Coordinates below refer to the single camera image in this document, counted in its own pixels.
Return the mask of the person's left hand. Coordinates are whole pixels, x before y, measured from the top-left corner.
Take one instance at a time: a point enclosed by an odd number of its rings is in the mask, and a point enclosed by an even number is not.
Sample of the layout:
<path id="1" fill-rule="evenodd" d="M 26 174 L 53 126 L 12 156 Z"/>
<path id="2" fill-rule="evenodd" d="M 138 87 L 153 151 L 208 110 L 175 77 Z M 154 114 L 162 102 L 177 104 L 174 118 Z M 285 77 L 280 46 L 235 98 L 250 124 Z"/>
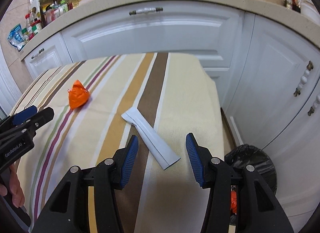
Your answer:
<path id="1" fill-rule="evenodd" d="M 8 194 L 8 191 L 11 192 L 12 203 L 16 208 L 21 208 L 22 206 L 24 206 L 25 196 L 17 176 L 15 164 L 12 164 L 10 166 L 9 188 L 7 189 L 4 185 L 1 184 L 0 189 L 0 194 L 3 197 Z"/>

